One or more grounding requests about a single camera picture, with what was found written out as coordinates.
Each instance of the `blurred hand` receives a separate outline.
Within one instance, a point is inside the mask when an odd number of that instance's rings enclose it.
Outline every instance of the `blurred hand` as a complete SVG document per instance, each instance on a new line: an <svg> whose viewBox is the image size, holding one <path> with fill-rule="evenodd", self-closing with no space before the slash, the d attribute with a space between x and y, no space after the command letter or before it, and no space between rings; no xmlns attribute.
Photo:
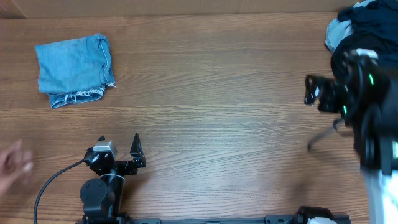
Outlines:
<svg viewBox="0 0 398 224"><path fill-rule="evenodd" d="M29 183L33 168L32 155L32 151L22 150L21 140L0 151L0 197L19 179L25 184Z"/></svg>

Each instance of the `light blue fabric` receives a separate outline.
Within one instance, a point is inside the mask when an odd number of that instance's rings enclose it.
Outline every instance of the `light blue fabric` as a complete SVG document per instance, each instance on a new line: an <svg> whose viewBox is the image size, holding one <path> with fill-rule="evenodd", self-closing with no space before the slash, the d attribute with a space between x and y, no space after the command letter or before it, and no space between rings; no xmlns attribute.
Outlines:
<svg viewBox="0 0 398 224"><path fill-rule="evenodd" d="M367 6L374 0L365 0L363 2L356 3L353 7ZM351 21L340 22L337 18L333 19L328 28L326 29L325 44L329 48L330 52L333 53L336 50L338 44L347 36L353 34L351 28Z"/></svg>
<svg viewBox="0 0 398 224"><path fill-rule="evenodd" d="M114 86L108 39L95 34L35 46L39 60L39 91L49 96L51 108L102 98Z"/></svg>

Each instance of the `wooden table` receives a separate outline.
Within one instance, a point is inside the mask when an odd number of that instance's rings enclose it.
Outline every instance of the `wooden table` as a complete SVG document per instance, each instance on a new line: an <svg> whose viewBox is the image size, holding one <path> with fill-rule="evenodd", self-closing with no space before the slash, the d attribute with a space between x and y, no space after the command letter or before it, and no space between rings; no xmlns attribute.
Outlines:
<svg viewBox="0 0 398 224"><path fill-rule="evenodd" d="M0 223L32 223L41 186L83 158L101 136L119 159L141 135L147 168L127 178L134 218L233 218L293 213L301 205L368 222L352 138L306 152L335 114L303 104L308 73L331 76L325 31L335 13L0 20L0 147L23 139L34 181L0 200ZM39 93L34 45L100 32L111 44L117 88L91 103L50 109ZM80 165L57 179L39 223L74 223Z"/></svg>

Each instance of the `silver metal part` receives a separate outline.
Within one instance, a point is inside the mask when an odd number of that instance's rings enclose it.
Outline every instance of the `silver metal part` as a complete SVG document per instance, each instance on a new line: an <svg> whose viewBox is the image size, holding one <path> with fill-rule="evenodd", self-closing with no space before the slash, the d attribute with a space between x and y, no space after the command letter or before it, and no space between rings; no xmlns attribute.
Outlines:
<svg viewBox="0 0 398 224"><path fill-rule="evenodd" d="M112 156L116 158L116 154L118 151L116 150L116 146L113 144L112 140L110 141L98 141L93 146L94 152L110 152Z"/></svg>

